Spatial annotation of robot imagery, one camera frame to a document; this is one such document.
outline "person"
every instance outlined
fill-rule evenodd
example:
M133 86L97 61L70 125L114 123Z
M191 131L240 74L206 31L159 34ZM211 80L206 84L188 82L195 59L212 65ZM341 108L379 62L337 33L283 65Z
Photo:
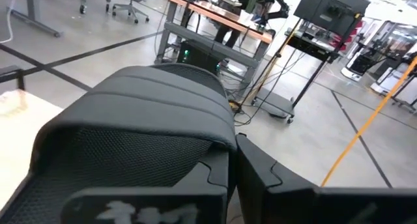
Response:
M284 2L284 0L265 0L265 1L257 0L258 3L271 3L271 2L273 3L274 1L277 1L281 5L280 11L279 12L264 13L262 18L258 22L259 24L266 25L266 23L270 19L288 18L289 7ZM240 15L240 11L243 8L246 8L251 3L251 0L239 0L239 3L242 4L240 7L233 7L229 11L232 12L233 14ZM229 40L226 42L225 45L232 48L236 44L236 41L238 40L238 38L240 36L240 31L237 31L236 29L231 29L230 27L221 24L220 28L218 29L218 32L217 32L216 36L214 37L214 40L216 42L223 43L225 35L230 30L232 30L232 32L231 32Z

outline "caster wheel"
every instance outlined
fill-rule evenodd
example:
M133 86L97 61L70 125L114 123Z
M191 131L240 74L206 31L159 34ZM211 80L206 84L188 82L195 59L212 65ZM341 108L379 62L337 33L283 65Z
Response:
M79 6L79 13L80 14L85 14L85 6L84 5Z

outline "cart wheel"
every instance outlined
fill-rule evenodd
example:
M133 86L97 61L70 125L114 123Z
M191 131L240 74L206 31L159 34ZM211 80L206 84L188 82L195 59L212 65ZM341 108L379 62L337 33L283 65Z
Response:
M80 14L85 14L85 6L84 5L79 6L79 13Z

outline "black pants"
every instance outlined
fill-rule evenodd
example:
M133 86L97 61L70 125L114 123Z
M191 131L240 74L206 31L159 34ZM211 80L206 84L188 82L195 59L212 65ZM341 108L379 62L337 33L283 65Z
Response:
M233 14L240 15L240 8L234 7L234 8L230 8L228 11L232 12ZM226 46L233 48L237 39L240 36L240 32L226 25L222 24L220 26L219 30L217 31L216 37L214 37L214 41L223 43L224 36L226 36L227 32L229 32L230 30L232 30L232 34L230 35L229 40L226 42Z

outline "concrete floor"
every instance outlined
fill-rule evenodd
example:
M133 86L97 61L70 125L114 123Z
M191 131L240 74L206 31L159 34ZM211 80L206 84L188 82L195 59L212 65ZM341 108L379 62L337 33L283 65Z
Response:
M0 0L0 40L8 36L5 14L9 1ZM118 13L115 18L106 14L105 4L105 0L88 0L86 15L80 15L79 0L41 0L42 21L64 36L55 38L12 19L15 38L0 46L0 67L15 64L29 69L47 64L46 70L26 76L27 90L54 105L67 107L116 70L152 64L166 0L137 5L151 19L145 23L143 18L138 25L126 13ZM16 8L25 12L25 0L18 0ZM200 33L213 36L215 32L214 26L203 20ZM112 46L125 41L128 42L123 46ZM253 53L256 47L256 41L246 39L242 52ZM17 56L7 52L8 48L17 51ZM291 52L291 48L285 50L275 72ZM314 58L303 57L280 79L274 92L286 98L296 96L317 65ZM320 184L355 135L355 129L366 122L382 100L368 89L371 80L367 76L353 83L339 74L341 67L333 64L321 72L297 105L295 121L290 126L260 111L251 124L237 131L248 134L261 149L294 172ZM0 92L14 87L14 82L1 83ZM251 115L255 109L246 107L245 111ZM247 118L238 117L241 121ZM328 186L417 188L416 142L417 117L387 104L341 162Z

